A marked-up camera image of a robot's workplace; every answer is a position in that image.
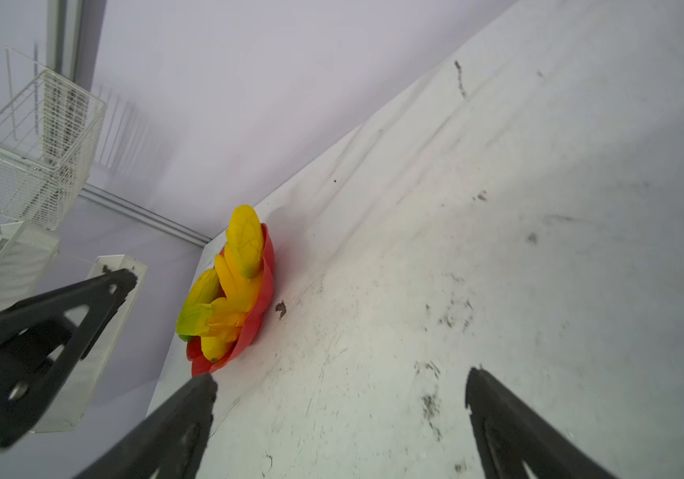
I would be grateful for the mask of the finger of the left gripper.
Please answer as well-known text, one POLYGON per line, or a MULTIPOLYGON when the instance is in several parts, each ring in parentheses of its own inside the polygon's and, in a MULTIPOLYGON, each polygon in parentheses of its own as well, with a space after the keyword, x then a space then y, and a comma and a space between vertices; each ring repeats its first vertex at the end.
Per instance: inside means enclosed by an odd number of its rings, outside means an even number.
POLYGON ((106 271, 0 311, 0 449, 45 415, 137 283, 106 271))

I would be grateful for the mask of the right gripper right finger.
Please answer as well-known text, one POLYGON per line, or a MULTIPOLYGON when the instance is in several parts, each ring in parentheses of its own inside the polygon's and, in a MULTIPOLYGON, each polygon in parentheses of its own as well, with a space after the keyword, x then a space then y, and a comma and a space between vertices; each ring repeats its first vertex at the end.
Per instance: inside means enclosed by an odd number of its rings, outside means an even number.
POLYGON ((488 478, 611 478, 485 369, 473 367, 465 407, 488 478))

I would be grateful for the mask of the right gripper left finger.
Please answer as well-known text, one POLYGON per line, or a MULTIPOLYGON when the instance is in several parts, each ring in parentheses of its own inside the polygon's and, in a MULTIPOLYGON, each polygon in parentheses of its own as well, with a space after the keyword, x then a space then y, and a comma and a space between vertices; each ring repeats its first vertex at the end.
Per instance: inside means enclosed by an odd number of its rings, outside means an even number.
POLYGON ((194 478, 214 422, 217 384, 190 379, 80 478, 194 478))

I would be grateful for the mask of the yellow fake lemon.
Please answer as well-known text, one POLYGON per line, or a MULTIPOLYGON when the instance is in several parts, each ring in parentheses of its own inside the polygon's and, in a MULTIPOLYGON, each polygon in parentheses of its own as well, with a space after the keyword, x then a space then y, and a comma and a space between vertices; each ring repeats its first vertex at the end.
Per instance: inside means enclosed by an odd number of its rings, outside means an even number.
POLYGON ((218 336, 202 336, 200 338, 202 355, 212 363, 216 363, 224 357, 227 357, 234 348, 234 345, 234 341, 225 341, 218 336))

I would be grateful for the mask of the yellow fake banana bunch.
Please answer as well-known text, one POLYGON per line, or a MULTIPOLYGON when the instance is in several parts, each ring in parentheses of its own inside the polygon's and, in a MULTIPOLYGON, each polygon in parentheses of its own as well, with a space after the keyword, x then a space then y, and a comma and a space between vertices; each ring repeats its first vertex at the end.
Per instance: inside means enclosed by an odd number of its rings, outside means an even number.
POLYGON ((245 279, 226 261, 224 247, 215 257, 213 267, 220 282, 218 298, 208 305, 183 305, 176 320, 176 333, 187 340, 194 336, 218 336, 236 341, 257 301, 263 282, 262 263, 254 279, 245 279))

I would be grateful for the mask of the green yellow fake mango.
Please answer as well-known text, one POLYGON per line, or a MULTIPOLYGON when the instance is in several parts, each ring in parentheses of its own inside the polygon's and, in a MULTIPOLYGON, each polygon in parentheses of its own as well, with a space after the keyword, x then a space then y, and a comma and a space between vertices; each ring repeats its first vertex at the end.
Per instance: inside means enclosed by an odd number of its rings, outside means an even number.
POLYGON ((184 306, 189 305, 208 305, 218 298, 220 293, 219 277, 215 269, 207 269, 196 280, 184 306))

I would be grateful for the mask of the yellow fake fruit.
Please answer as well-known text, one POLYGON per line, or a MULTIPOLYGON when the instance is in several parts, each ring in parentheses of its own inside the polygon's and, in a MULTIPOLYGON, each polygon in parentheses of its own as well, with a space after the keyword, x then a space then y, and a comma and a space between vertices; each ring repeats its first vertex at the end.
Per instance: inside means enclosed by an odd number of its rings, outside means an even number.
POLYGON ((245 279, 254 279, 261 268, 263 249, 264 235, 256 211, 249 205, 237 207, 226 231, 226 261, 245 279))

